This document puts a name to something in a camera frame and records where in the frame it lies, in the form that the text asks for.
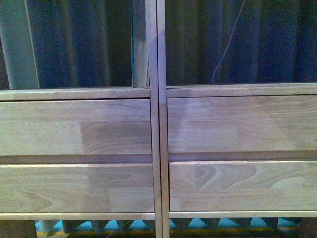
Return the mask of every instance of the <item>white cable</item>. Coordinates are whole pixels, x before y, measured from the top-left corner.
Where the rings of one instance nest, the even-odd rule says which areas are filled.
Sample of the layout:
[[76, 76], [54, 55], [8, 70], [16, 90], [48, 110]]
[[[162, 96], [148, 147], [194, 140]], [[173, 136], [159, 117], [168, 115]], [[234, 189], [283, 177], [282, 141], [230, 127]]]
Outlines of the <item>white cable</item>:
[[213, 72], [213, 75], [212, 75], [212, 80], [211, 80], [211, 84], [213, 84], [213, 83], [214, 83], [214, 77], [215, 77], [215, 75], [216, 75], [216, 73], [217, 73], [217, 71], [218, 71], [218, 69], [219, 69], [220, 65], [222, 64], [224, 57], [225, 57], [225, 56], [226, 56], [226, 54], [227, 54], [227, 51], [228, 51], [229, 46], [230, 46], [231, 41], [232, 41], [232, 37], [233, 37], [234, 31], [235, 31], [235, 29], [236, 29], [237, 23], [238, 23], [238, 21], [239, 21], [240, 15], [241, 15], [241, 13], [242, 13], [242, 10], [243, 10], [243, 7], [244, 7], [244, 5], [245, 5], [246, 1], [247, 1], [247, 0], [243, 0], [243, 2], [242, 2], [242, 5], [241, 5], [241, 8], [240, 8], [240, 11], [239, 11], [239, 13], [238, 13], [238, 15], [237, 15], [236, 22], [235, 22], [235, 23], [234, 23], [234, 25], [233, 25], [232, 32], [231, 32], [231, 35], [230, 35], [230, 38], [229, 38], [228, 44], [227, 44], [227, 46], [226, 46], [226, 49], [224, 50], [223, 55], [222, 55], [222, 57], [221, 57], [221, 60], [220, 60], [220, 62], [218, 63], [218, 65], [217, 65], [216, 69], [215, 69], [215, 70], [214, 70], [214, 72]]

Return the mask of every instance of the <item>wooden slat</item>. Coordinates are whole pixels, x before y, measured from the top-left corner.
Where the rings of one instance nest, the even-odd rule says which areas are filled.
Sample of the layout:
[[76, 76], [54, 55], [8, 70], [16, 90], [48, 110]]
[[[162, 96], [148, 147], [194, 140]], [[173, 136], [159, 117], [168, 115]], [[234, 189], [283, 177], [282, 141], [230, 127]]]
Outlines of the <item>wooden slat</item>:
[[317, 210], [317, 161], [172, 162], [171, 211]]
[[0, 213], [0, 220], [154, 220], [154, 212], [147, 213]]
[[316, 211], [204, 211], [169, 212], [170, 218], [317, 217]]
[[0, 155], [150, 154], [148, 99], [0, 103]]
[[154, 212], [152, 164], [0, 165], [0, 213]]
[[170, 153], [316, 151], [317, 96], [168, 99]]
[[169, 175], [166, 98], [166, 24], [165, 0], [157, 0], [159, 131], [162, 184], [163, 237], [169, 238]]
[[317, 94], [317, 83], [168, 86], [168, 98]]
[[152, 163], [152, 155], [33, 155], [0, 156], [0, 164], [117, 164]]
[[149, 98], [144, 88], [61, 88], [0, 91], [0, 101]]
[[147, 46], [149, 49], [149, 75], [151, 85], [151, 132], [154, 180], [155, 235], [163, 237], [162, 197], [159, 145], [159, 85], [158, 85], [158, 49], [157, 49], [157, 8], [155, 1], [145, 1], [147, 14]]
[[201, 152], [170, 153], [169, 161], [223, 161], [223, 160], [315, 160], [317, 150], [301, 151], [250, 151], [250, 152]]

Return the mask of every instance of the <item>light wood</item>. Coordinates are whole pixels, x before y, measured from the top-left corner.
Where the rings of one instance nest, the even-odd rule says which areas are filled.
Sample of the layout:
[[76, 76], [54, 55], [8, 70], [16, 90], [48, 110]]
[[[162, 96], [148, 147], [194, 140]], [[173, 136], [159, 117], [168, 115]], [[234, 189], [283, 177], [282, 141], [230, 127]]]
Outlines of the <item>light wood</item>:
[[147, 14], [147, 44], [149, 49], [149, 72], [151, 89], [151, 130], [152, 156], [154, 179], [154, 206], [155, 206], [155, 235], [163, 238], [162, 228], [162, 198], [160, 173], [160, 145], [159, 145], [159, 88], [158, 88], [158, 51], [157, 51], [157, 9], [155, 1], [145, 1]]
[[168, 98], [317, 94], [317, 83], [168, 86]]
[[0, 103], [0, 155], [150, 154], [148, 99]]
[[159, 130], [162, 183], [163, 237], [169, 238], [169, 177], [166, 99], [166, 25], [165, 0], [157, 0]]
[[60, 88], [0, 91], [0, 101], [149, 98], [150, 90], [132, 87]]
[[154, 220], [154, 212], [147, 213], [0, 213], [0, 220]]
[[152, 174], [152, 164], [0, 165], [0, 213], [154, 212]]
[[317, 217], [316, 211], [204, 211], [169, 212], [170, 218]]
[[0, 164], [117, 164], [152, 163], [152, 155], [31, 155], [0, 156]]
[[316, 151], [317, 96], [168, 99], [170, 153]]
[[201, 152], [170, 153], [169, 161], [223, 161], [223, 160], [315, 160], [317, 150], [312, 151], [250, 151], [250, 152]]
[[0, 221], [1, 238], [36, 238], [34, 221]]
[[317, 210], [317, 161], [172, 162], [171, 211]]

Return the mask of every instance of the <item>blue curtain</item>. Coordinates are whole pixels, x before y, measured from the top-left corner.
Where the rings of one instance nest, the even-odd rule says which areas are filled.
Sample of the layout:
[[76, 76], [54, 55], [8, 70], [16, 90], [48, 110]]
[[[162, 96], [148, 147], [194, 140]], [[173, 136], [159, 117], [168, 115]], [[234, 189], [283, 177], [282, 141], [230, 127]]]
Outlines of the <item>blue curtain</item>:
[[[243, 0], [166, 0], [167, 80], [210, 84]], [[246, 0], [214, 83], [317, 81], [317, 0]]]
[[13, 89], [131, 86], [130, 0], [0, 3]]

